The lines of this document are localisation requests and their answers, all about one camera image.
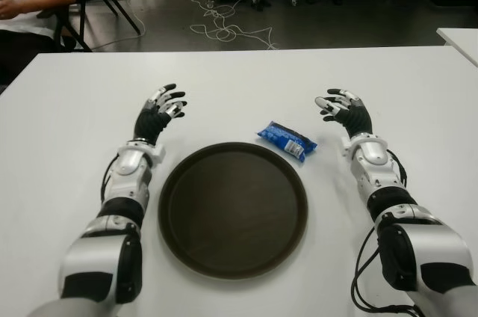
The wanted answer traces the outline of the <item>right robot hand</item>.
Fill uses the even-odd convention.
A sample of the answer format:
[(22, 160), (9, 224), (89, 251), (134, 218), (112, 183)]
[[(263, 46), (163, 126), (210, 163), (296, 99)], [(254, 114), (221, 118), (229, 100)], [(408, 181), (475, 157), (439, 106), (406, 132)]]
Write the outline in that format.
[(337, 122), (350, 138), (359, 134), (372, 134), (373, 125), (367, 108), (354, 93), (344, 89), (328, 89), (328, 96), (318, 96), (315, 104), (321, 109), (325, 122)]

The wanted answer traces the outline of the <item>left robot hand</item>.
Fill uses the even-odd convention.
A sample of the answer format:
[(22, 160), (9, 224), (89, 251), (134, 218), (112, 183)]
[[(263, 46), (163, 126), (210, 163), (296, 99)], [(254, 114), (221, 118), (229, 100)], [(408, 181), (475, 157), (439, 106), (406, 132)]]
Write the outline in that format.
[(145, 101), (134, 125), (133, 139), (156, 145), (158, 136), (171, 120), (184, 116), (185, 92), (176, 87), (176, 84), (167, 84)]

